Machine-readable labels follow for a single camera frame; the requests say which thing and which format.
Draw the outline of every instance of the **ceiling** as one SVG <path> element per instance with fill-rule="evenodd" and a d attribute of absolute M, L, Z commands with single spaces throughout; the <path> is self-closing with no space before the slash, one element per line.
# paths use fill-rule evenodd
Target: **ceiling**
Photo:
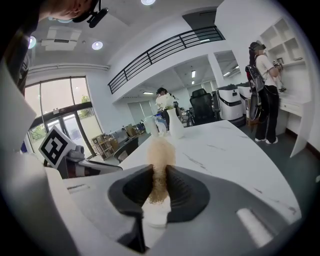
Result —
<path fill-rule="evenodd" d="M 193 70 L 195 70 L 195 78 L 192 78 Z M 173 92 L 210 80 L 215 80 L 215 76 L 208 57 L 202 56 L 158 73 L 128 92 L 124 98 L 154 97 L 160 87 L 167 89 L 168 92 Z M 143 94 L 144 92 L 154 93 L 154 95 Z"/>
<path fill-rule="evenodd" d="M 230 72 L 228 75 L 229 77 L 240 71 L 239 69 L 235 69 L 235 67 L 238 66 L 238 63 L 231 50 L 216 52 L 214 55 L 219 63 L 222 75 Z"/>
<path fill-rule="evenodd" d="M 28 50 L 31 65 L 56 62 L 106 65 L 108 58 L 110 59 L 121 46 L 152 24 L 173 15 L 182 16 L 195 10 L 217 7 L 222 1 L 156 0 L 153 5 L 146 6 L 141 0 L 102 0 L 101 6 L 108 7 L 109 13 L 95 28 L 89 28 L 86 22 L 60 23 L 46 18 L 39 22 L 37 30 L 32 34 L 38 43 L 33 49 Z M 80 31 L 74 40 L 74 47 L 46 50 L 41 42 L 50 38 L 48 32 L 52 31 L 53 27 L 57 27 L 54 39 L 70 40 L 74 30 Z M 95 41 L 103 43 L 101 50 L 92 49 Z"/>

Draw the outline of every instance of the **white vase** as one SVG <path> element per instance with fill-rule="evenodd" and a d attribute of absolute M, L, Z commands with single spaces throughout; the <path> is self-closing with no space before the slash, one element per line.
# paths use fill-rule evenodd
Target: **white vase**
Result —
<path fill-rule="evenodd" d="M 184 126 L 178 119 L 176 109 L 168 109 L 170 134 L 174 139 L 180 139 L 184 135 Z"/>

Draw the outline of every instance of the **white shirt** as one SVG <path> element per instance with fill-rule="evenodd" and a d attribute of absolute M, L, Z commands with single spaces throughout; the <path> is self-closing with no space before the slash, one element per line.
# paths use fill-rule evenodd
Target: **white shirt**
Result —
<path fill-rule="evenodd" d="M 274 78 L 269 74 L 269 70 L 274 68 L 267 56 L 259 55 L 256 58 L 255 66 L 264 80 L 266 86 L 277 86 Z"/>

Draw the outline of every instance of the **person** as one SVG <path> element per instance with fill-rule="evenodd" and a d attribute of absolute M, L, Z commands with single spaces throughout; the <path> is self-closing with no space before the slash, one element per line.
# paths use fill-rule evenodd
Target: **person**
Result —
<path fill-rule="evenodd" d="M 168 94 L 168 91 L 167 91 L 165 88 L 160 87 L 160 88 L 156 91 L 156 94 L 158 95 L 158 97 L 160 97 L 160 96 L 163 96 L 163 95 Z M 178 98 L 176 98 L 174 95 L 172 95 L 171 93 L 169 93 L 169 94 L 170 94 L 170 96 L 172 96 L 175 100 L 178 100 Z M 180 113 L 180 112 L 179 112 L 180 109 L 178 109 L 178 108 L 179 108 L 178 102 L 177 102 L 177 101 L 174 101 L 174 105 L 173 105 L 173 106 L 174 106 L 174 108 L 175 108 L 175 113 L 176 113 L 176 115 L 177 115 L 177 117 L 178 117 L 178 116 L 179 116 L 179 113 Z M 167 112 L 166 109 L 161 112 L 161 116 L 162 116 L 162 118 L 166 121 L 167 127 L 168 127 L 168 129 L 169 129 L 170 118 L 169 118 L 169 114 L 168 114 L 168 112 Z"/>
<path fill-rule="evenodd" d="M 267 144 L 278 142 L 276 126 L 279 110 L 279 94 L 274 78 L 279 75 L 280 66 L 274 67 L 264 55 L 266 47 L 259 42 L 252 42 L 249 47 L 250 65 L 254 65 L 264 80 L 264 88 L 259 92 L 261 98 L 261 114 L 255 133 L 255 141 Z"/>
<path fill-rule="evenodd" d="M 33 0 L 19 2 L 21 13 L 15 13 L 16 23 L 3 36 L 1 55 L 4 57 L 11 77 L 24 94 L 26 77 L 29 70 L 27 56 L 31 34 L 37 29 L 38 22 L 52 17 L 59 20 L 82 22 L 94 11 L 99 0 Z"/>

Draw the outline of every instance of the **desk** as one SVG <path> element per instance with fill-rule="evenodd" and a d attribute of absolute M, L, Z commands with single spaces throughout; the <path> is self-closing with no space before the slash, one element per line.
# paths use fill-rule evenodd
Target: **desk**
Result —
<path fill-rule="evenodd" d="M 239 184 L 277 210 L 288 223 L 301 218 L 296 197 L 279 169 L 254 141 L 229 121 L 185 128 L 184 137 L 178 140 L 170 135 L 165 138 L 176 149 L 176 166 Z M 119 166 L 125 171 L 147 164 L 152 139 L 149 137 Z M 153 235 L 160 236 L 161 232 L 149 230 L 144 236 L 147 246 L 153 245 Z"/>

